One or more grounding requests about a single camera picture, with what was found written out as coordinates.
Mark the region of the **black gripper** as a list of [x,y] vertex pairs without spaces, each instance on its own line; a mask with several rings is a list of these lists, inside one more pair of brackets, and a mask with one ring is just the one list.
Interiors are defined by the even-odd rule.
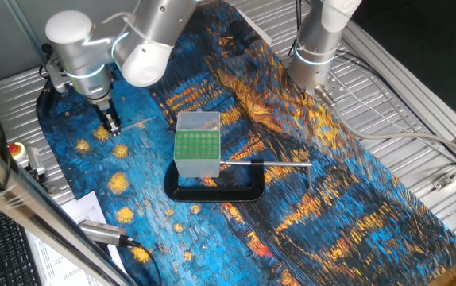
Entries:
[[95,103],[94,106],[100,121],[104,122],[105,129],[112,135],[121,133],[121,121],[112,99],[102,100]]

